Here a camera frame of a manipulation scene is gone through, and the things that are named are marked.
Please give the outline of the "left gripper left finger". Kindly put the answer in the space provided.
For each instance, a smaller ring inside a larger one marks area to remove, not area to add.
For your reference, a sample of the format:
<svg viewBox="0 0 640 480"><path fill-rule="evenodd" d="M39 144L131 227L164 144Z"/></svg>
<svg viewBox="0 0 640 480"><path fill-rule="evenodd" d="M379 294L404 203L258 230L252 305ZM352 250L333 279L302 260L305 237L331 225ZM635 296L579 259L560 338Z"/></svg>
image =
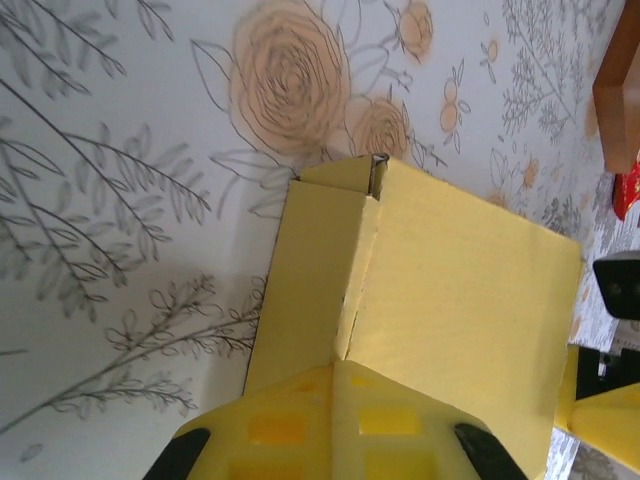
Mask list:
<svg viewBox="0 0 640 480"><path fill-rule="evenodd" d="M181 426L146 479L329 479L331 366L315 367Z"/></svg>

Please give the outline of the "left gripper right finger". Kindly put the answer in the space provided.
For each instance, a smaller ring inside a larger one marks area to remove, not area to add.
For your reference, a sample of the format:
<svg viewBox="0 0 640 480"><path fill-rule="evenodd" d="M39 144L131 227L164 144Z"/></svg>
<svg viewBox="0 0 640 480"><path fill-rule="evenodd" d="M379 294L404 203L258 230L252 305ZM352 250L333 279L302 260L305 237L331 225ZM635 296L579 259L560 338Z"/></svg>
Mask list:
<svg viewBox="0 0 640 480"><path fill-rule="evenodd" d="M352 361L335 364L337 479L514 479L480 419Z"/></svg>

